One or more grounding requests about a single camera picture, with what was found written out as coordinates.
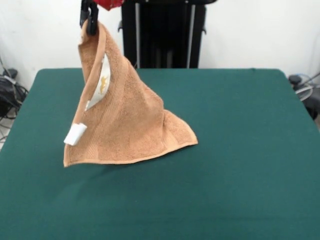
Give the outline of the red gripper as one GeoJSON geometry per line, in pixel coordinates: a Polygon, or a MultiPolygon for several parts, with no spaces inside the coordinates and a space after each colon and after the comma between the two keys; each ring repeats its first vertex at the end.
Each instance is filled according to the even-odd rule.
{"type": "Polygon", "coordinates": [[[95,35],[98,27],[98,6],[110,11],[111,9],[121,7],[124,2],[125,0],[94,0],[94,2],[90,2],[89,0],[81,0],[79,19],[80,27],[82,27],[85,20],[87,20],[87,34],[95,35]]]}

